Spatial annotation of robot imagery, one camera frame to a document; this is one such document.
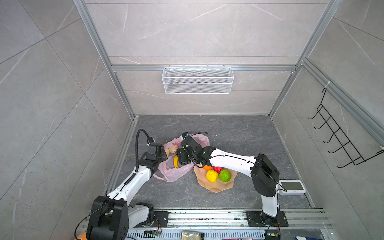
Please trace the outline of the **red fake strawberry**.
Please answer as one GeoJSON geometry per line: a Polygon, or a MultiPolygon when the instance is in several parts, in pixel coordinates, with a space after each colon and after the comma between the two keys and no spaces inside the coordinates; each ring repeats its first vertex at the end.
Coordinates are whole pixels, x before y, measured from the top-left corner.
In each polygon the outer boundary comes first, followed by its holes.
{"type": "Polygon", "coordinates": [[[224,170],[225,168],[222,168],[222,167],[213,167],[212,170],[216,171],[218,174],[224,170]]]}

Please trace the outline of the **pink scalloped bowl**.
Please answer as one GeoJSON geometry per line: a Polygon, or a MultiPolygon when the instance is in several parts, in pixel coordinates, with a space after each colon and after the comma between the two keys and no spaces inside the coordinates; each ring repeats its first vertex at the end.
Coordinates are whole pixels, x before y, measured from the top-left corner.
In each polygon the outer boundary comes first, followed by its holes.
{"type": "Polygon", "coordinates": [[[232,188],[234,186],[234,180],[238,174],[236,171],[229,170],[231,173],[231,179],[228,182],[223,182],[220,179],[217,179],[215,183],[212,183],[206,178],[206,170],[194,167],[194,172],[196,174],[198,184],[213,193],[219,193],[232,188]]]}

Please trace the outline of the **pink plastic bag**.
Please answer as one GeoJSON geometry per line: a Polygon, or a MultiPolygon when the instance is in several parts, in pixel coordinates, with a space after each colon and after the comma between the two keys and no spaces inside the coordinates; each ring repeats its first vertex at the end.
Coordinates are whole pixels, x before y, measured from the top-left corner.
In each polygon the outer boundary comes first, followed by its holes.
{"type": "Polygon", "coordinates": [[[187,159],[186,164],[181,164],[180,154],[177,154],[177,150],[182,149],[181,142],[182,137],[178,137],[164,145],[168,159],[159,164],[158,170],[153,175],[154,178],[172,183],[195,166],[189,159],[187,159]]]}

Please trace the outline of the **orange fake fruit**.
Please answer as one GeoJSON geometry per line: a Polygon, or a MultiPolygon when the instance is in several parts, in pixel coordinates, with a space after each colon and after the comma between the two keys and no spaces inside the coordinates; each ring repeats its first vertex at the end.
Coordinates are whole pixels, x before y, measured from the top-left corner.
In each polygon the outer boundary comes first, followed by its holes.
{"type": "Polygon", "coordinates": [[[209,170],[211,170],[212,168],[213,168],[213,167],[208,166],[208,165],[205,165],[205,166],[203,167],[203,169],[206,170],[206,171],[209,171],[209,170]]]}

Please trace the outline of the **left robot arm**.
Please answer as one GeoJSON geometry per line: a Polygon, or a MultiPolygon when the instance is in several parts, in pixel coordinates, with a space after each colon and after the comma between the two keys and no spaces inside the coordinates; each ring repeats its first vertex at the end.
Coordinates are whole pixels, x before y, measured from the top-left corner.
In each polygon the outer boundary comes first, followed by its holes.
{"type": "Polygon", "coordinates": [[[124,240],[130,227],[149,225],[154,221],[152,205],[141,203],[130,207],[129,204],[165,160],[164,146],[150,143],[125,181],[107,196],[98,196],[94,200],[86,232],[88,240],[124,240]]]}

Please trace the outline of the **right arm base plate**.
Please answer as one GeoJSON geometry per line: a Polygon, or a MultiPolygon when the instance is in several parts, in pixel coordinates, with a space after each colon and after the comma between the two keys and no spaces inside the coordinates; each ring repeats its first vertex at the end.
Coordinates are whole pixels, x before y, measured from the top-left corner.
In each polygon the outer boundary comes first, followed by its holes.
{"type": "Polygon", "coordinates": [[[276,217],[271,217],[263,211],[246,211],[249,227],[288,227],[288,221],[283,211],[278,211],[276,217]]]}

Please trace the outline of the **green fake fruit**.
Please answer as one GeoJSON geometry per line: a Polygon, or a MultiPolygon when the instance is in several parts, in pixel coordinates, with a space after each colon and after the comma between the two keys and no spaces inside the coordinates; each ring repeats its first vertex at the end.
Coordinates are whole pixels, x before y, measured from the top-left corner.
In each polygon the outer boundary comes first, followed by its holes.
{"type": "Polygon", "coordinates": [[[219,180],[221,180],[224,183],[229,182],[232,179],[232,174],[229,170],[223,169],[219,173],[219,180]]]}

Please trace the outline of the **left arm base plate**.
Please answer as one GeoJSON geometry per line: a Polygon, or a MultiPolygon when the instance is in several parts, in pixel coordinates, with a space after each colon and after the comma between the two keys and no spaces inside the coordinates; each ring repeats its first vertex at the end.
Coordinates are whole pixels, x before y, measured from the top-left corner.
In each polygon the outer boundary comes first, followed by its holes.
{"type": "Polygon", "coordinates": [[[166,228],[168,226],[170,212],[155,211],[149,220],[139,223],[135,228],[166,228]]]}

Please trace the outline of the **yellow fake lemon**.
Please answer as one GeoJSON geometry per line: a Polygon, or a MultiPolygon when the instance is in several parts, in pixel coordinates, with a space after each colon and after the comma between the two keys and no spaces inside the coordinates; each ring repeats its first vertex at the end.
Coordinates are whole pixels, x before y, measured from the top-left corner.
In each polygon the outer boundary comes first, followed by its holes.
{"type": "Polygon", "coordinates": [[[211,183],[215,183],[219,179],[219,174],[214,170],[208,170],[206,173],[206,179],[211,183]]]}

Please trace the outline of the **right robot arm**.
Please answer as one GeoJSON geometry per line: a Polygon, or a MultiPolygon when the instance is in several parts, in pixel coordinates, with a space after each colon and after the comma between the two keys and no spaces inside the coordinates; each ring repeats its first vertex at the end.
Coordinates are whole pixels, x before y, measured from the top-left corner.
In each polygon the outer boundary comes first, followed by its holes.
{"type": "Polygon", "coordinates": [[[262,216],[275,218],[278,215],[280,206],[277,191],[280,172],[266,155],[247,157],[227,153],[211,146],[202,147],[191,136],[182,137],[181,146],[198,167],[222,167],[251,178],[255,190],[262,196],[262,216]]]}

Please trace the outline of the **beige fake mushroom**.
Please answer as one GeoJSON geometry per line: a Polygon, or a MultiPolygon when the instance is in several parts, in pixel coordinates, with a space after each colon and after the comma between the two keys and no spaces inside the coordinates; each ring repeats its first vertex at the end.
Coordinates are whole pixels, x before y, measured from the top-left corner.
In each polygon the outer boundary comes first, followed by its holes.
{"type": "Polygon", "coordinates": [[[168,148],[168,153],[169,154],[175,154],[177,152],[178,146],[177,145],[172,145],[168,148]]]}

